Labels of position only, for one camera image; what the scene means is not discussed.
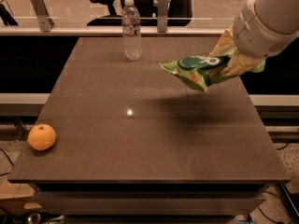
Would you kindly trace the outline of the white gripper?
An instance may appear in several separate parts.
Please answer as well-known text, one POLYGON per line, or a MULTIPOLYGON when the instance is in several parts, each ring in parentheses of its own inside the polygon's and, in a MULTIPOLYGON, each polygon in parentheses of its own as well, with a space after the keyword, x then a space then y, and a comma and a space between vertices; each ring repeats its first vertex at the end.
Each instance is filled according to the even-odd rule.
POLYGON ((231 56, 221 71, 223 77, 239 76, 260 71, 267 57, 279 55, 297 37, 297 33, 284 35, 271 30, 262 23, 255 11, 255 1, 248 0, 226 29, 209 55, 212 57, 231 56))

